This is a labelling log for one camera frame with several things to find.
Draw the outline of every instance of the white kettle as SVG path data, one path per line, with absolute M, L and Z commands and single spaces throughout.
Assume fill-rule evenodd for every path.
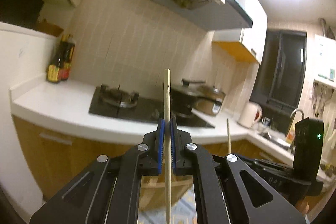
M 240 114 L 238 123 L 243 127 L 251 128 L 253 124 L 261 119 L 262 113 L 263 110 L 260 105 L 253 102 L 247 102 Z

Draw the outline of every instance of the chopstick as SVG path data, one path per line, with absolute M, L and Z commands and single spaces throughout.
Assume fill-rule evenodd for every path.
M 226 128 L 227 128 L 227 153 L 231 154 L 231 135 L 230 135 L 230 126 L 229 119 L 226 119 Z
M 164 157 L 165 157 L 165 200 L 166 200 L 166 223 L 171 221 L 171 148 L 170 148 L 170 70 L 163 71 L 163 94 L 164 94 Z

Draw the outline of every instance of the kitchen counter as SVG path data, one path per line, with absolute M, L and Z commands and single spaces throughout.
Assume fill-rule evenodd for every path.
M 134 122 L 89 114 L 95 86 L 68 80 L 59 84 L 44 81 L 43 77 L 11 88 L 11 113 L 38 126 L 69 134 L 110 143 L 136 145 L 144 134 L 155 131 L 156 124 Z M 229 118 L 231 140 L 246 139 L 280 161 L 292 165 L 294 156 L 259 136 L 256 131 L 244 128 L 226 112 L 211 117 L 193 111 L 215 128 L 182 127 L 197 144 L 227 142 L 226 119 Z M 318 178 L 328 180 L 322 170 Z

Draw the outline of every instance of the soy sauce bottle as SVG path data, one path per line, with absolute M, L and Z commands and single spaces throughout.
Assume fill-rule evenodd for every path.
M 64 52 L 63 52 L 64 68 L 63 68 L 62 80 L 67 80 L 69 78 L 74 48 L 75 44 L 71 42 L 71 35 L 69 35 L 68 41 L 64 43 Z
M 66 40 L 65 35 L 62 36 L 60 45 L 58 47 L 58 51 L 56 52 L 55 56 L 53 57 L 52 61 L 50 62 L 49 66 L 48 66 L 47 81 L 49 81 L 51 83 L 59 83 L 62 80 L 62 77 L 63 77 L 64 40 Z

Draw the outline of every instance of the wooden cabinet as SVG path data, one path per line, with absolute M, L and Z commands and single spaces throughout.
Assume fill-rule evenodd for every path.
M 26 162 L 44 197 L 50 199 L 99 155 L 117 157 L 130 145 L 103 143 L 51 131 L 13 116 Z M 142 177 L 139 210 L 165 205 L 164 168 L 158 177 Z M 172 203 L 193 185 L 192 176 L 172 175 Z
M 209 144 L 204 145 L 204 147 L 213 155 L 224 157 L 227 154 L 227 143 Z M 231 152 L 251 159 L 271 160 L 273 162 L 282 163 L 277 158 L 246 140 L 232 142 Z
M 267 15 L 258 0 L 237 1 L 252 18 L 252 28 L 215 31 L 212 41 L 234 56 L 237 61 L 261 64 Z
M 15 116 L 13 120 L 26 162 L 47 199 L 99 155 L 117 157 L 131 147 L 68 136 Z

